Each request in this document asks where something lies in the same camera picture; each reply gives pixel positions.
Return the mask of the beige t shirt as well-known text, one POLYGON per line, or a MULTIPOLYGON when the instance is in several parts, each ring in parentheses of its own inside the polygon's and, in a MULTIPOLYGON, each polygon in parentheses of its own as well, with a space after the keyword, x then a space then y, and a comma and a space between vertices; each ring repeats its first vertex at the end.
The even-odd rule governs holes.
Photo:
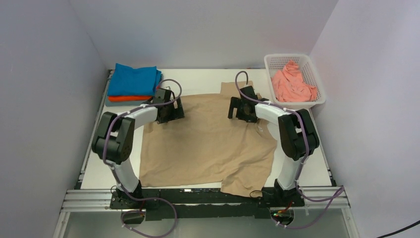
POLYGON ((144 187, 220 183, 239 196, 264 187, 276 140, 267 123, 229 119, 232 97, 243 82, 222 83, 216 94, 183 96, 184 118, 143 128, 140 181, 144 187))

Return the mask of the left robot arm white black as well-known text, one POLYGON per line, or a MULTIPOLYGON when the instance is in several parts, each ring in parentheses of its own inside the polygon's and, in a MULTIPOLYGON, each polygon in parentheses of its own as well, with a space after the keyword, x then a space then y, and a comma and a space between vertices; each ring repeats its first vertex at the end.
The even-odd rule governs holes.
POLYGON ((130 162, 135 130, 150 122, 166 123, 184 117, 180 96, 164 88, 157 89, 151 99, 134 109, 102 115, 91 148, 110 168, 129 208, 138 207, 143 199, 140 179, 130 162))

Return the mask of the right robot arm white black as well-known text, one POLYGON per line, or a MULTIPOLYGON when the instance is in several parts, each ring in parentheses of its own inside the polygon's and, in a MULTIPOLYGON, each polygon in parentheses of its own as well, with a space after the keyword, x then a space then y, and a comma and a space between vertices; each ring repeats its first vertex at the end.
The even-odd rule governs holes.
POLYGON ((313 120, 308 110, 291 110, 273 104, 265 99, 258 99, 253 86, 238 89, 240 97, 232 97, 228 118, 236 118, 256 123, 263 119, 278 127, 277 148, 281 148, 286 158, 282 170, 276 179, 279 189, 273 192, 273 200, 284 206, 297 192, 297 185, 303 165, 308 156, 319 147, 320 141, 313 120))

